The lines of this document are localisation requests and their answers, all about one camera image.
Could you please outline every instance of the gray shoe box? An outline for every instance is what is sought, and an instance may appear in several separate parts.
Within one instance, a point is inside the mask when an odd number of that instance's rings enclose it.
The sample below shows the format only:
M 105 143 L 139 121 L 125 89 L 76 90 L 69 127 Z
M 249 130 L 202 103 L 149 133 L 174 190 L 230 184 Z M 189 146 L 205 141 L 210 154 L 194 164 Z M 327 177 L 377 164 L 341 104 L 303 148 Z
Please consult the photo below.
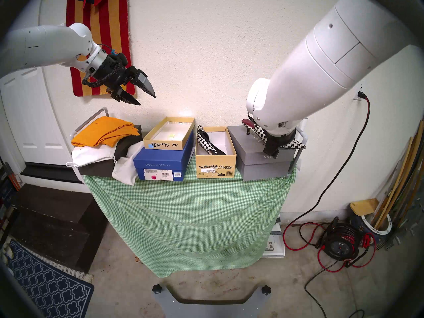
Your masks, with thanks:
M 276 159 L 266 155 L 265 143 L 253 131 L 246 134 L 246 127 L 229 126 L 231 140 L 237 153 L 236 167 L 243 180 L 259 180 L 287 176 L 295 149 L 280 148 Z
M 241 158 L 237 156 L 236 167 L 242 175 L 243 181 L 269 179 L 287 176 L 290 167 L 290 161 L 246 165 L 243 163 Z

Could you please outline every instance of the striped flag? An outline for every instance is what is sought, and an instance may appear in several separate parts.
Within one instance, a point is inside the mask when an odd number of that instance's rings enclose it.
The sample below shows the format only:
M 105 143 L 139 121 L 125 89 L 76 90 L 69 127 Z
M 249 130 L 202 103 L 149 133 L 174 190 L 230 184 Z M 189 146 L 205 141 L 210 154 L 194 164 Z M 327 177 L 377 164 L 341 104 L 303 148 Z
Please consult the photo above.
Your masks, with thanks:
M 128 5 L 127 0 L 68 0 L 66 6 L 66 26 L 73 23 L 86 25 L 93 36 L 94 43 L 105 44 L 116 51 L 122 52 L 131 66 L 129 35 L 128 35 Z M 110 49 L 103 46 L 107 54 Z M 74 95 L 82 97 L 86 95 L 107 94 L 106 86 L 90 88 L 81 83 L 85 73 L 76 68 L 71 68 L 72 88 Z M 122 88 L 131 95 L 135 94 L 134 85 L 128 83 Z

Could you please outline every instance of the white door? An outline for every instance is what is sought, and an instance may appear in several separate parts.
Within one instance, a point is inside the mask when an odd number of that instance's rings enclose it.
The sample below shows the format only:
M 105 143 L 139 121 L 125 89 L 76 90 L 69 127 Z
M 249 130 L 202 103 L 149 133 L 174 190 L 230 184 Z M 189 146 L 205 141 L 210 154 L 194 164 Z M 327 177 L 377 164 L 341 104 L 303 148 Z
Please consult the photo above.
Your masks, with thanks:
M 0 92 L 24 160 L 66 165 L 70 153 L 51 108 L 42 69 L 18 70 L 4 76 L 0 80 Z

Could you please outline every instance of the white dust bag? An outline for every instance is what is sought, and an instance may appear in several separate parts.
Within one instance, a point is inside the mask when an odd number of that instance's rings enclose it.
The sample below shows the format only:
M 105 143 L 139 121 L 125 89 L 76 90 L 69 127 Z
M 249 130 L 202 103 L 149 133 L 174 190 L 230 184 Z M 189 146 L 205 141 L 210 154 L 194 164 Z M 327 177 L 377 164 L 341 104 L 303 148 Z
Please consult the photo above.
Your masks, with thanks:
M 115 164 L 115 168 L 112 172 L 112 177 L 125 183 L 126 185 L 133 186 L 135 183 L 135 177 L 137 176 L 137 170 L 134 166 L 134 157 L 140 152 L 141 148 L 144 147 L 144 142 L 140 141 L 128 148 L 126 157 L 121 157 Z
M 116 144 L 113 147 L 108 145 L 99 145 L 97 147 L 75 147 L 72 151 L 72 161 L 66 163 L 69 167 L 81 167 L 98 161 L 105 161 L 108 159 L 115 160 Z

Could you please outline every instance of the dark wooden step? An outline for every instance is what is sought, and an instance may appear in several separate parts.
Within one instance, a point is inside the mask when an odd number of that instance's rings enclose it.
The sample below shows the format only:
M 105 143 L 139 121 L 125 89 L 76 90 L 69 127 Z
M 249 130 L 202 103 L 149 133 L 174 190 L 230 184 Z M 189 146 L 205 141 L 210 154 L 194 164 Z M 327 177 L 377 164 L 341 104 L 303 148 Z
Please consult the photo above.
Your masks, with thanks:
M 82 183 L 75 175 L 72 167 L 65 165 L 53 165 L 25 162 L 26 168 L 21 172 L 23 176 L 32 176 L 54 181 Z
M 12 204 L 20 211 L 34 211 L 78 223 L 93 201 L 92 194 L 25 184 L 15 195 Z
M 107 219 L 91 194 L 24 185 L 12 205 L 20 212 L 11 235 L 34 252 L 88 272 Z

